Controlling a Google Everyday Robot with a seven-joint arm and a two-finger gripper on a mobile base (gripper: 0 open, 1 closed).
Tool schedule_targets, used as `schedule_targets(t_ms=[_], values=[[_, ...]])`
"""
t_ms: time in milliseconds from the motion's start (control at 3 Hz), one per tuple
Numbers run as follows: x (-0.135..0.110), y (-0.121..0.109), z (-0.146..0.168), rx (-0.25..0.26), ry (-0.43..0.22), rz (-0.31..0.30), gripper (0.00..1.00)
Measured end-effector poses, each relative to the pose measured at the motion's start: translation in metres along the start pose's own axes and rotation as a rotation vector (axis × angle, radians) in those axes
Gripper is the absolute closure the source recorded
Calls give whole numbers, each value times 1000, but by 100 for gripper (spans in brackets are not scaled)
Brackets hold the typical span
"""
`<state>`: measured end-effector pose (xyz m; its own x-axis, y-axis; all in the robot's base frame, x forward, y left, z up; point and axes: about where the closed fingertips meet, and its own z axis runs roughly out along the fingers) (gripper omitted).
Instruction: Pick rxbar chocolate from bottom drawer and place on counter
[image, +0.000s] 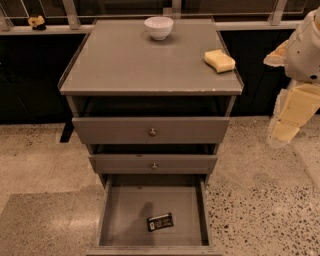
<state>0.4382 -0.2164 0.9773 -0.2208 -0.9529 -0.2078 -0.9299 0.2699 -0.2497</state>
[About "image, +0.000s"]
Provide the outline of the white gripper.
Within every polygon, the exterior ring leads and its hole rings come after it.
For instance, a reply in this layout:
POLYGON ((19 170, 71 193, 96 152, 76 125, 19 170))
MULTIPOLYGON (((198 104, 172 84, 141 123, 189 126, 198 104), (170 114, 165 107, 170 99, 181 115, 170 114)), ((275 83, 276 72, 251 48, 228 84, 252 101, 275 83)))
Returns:
POLYGON ((320 9, 311 11, 288 41, 268 54, 263 63, 284 67, 288 77, 300 83, 282 89, 277 96, 267 130, 267 143, 274 148, 291 142, 320 109, 320 9))

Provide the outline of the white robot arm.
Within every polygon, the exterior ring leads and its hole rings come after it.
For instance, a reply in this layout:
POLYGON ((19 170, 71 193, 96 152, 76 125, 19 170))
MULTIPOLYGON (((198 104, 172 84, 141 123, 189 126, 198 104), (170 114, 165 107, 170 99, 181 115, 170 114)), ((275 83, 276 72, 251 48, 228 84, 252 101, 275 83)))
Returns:
POLYGON ((320 109, 320 7, 307 14, 288 40, 263 63, 283 67, 291 79, 277 96, 268 127, 272 147, 289 144, 320 109))

